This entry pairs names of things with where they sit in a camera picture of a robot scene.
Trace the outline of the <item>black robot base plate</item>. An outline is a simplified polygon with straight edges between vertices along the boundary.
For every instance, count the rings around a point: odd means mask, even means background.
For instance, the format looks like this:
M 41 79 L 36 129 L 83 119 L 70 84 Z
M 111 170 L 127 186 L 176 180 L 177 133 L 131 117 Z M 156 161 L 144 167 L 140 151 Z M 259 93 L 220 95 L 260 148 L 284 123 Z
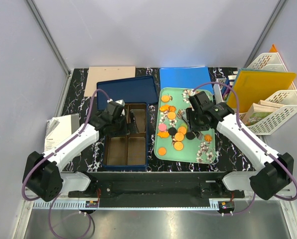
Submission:
M 90 190 L 69 192 L 70 198 L 95 198 L 108 208 L 206 208 L 211 199 L 243 199 L 221 183 L 225 172 L 97 172 Z

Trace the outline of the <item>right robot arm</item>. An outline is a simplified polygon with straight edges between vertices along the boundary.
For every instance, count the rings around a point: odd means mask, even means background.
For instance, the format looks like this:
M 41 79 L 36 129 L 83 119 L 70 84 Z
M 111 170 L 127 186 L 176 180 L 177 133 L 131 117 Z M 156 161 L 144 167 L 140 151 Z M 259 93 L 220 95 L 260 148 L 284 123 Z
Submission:
M 261 199 L 269 200 L 293 181 L 293 157 L 280 154 L 261 141 L 226 103 L 214 104 L 205 92 L 194 94 L 188 100 L 191 104 L 186 109 L 189 130 L 218 131 L 237 146 L 254 168 L 250 172 L 226 174 L 215 185 L 218 196 L 227 197 L 235 190 L 253 191 Z

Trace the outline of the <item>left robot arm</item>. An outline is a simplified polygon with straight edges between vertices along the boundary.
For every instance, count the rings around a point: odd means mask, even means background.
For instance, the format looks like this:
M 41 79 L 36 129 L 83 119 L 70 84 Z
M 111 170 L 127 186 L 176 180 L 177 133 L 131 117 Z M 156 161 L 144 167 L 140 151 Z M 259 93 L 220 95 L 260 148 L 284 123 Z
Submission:
M 22 182 L 22 196 L 28 188 L 38 199 L 50 202 L 61 193 L 79 191 L 85 197 L 92 197 L 97 185 L 86 172 L 64 173 L 65 166 L 88 146 L 105 136 L 128 134 L 123 100 L 109 101 L 103 111 L 96 112 L 63 142 L 43 153 L 34 151 L 26 162 Z

